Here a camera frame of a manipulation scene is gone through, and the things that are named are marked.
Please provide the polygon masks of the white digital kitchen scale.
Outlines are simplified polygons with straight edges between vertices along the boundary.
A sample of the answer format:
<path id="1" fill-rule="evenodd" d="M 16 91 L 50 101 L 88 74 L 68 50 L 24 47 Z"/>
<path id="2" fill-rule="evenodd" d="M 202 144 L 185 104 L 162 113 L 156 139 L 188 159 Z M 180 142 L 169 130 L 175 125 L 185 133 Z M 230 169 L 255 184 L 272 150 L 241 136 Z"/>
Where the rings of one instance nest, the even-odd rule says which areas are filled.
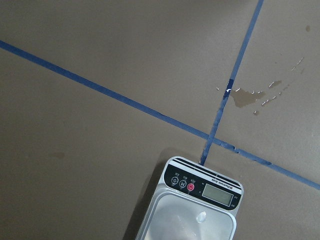
<path id="1" fill-rule="evenodd" d="M 125 240 L 232 240 L 243 185 L 182 156 L 171 157 L 135 208 Z"/>

